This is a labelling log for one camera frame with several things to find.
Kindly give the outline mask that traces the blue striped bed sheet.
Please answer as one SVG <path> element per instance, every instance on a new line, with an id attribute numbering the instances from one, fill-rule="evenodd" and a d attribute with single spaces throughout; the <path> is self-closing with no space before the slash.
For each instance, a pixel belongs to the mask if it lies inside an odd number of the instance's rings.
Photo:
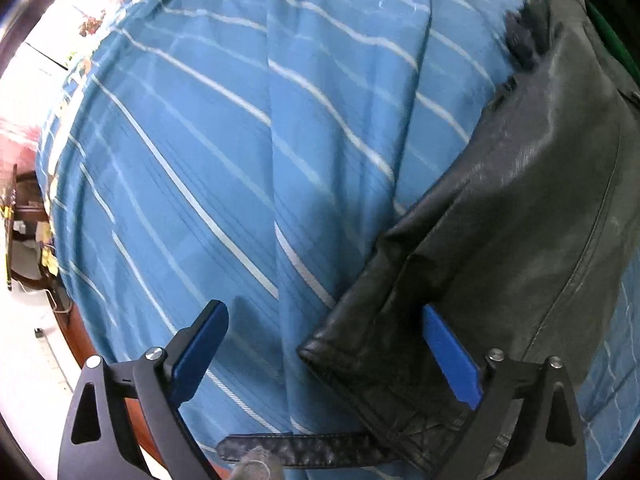
<path id="1" fill-rule="evenodd" d="M 182 414 L 355 431 L 296 349 L 468 145 L 523 0 L 125 0 L 73 68 L 37 174 L 66 290 L 107 361 L 212 299 L 230 327 Z"/>

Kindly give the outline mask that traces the black leather jacket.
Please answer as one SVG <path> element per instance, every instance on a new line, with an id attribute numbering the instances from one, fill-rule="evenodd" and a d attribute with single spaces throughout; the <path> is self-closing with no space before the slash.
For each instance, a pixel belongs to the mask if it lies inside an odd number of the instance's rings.
<path id="1" fill-rule="evenodd" d="M 577 0 L 526 0 L 506 18 L 506 40 L 521 70 L 298 347 L 363 430 L 230 436 L 218 444 L 223 460 L 257 451 L 303 469 L 405 460 L 437 479 L 472 410 L 423 338 L 426 306 L 474 359 L 490 348 L 537 364 L 557 356 L 574 391 L 585 379 L 639 238 L 637 85 Z M 477 478 L 495 479 L 521 404 Z"/>

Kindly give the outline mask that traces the folded green garment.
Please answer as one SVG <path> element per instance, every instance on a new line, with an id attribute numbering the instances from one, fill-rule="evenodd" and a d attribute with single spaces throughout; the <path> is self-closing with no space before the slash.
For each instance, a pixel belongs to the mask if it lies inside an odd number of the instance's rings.
<path id="1" fill-rule="evenodd" d="M 593 24 L 608 53 L 612 54 L 624 69 L 629 73 L 636 84 L 639 83 L 639 57 L 632 54 L 617 35 L 612 25 L 605 19 L 603 14 L 589 1 L 577 0 L 582 6 L 589 21 Z"/>

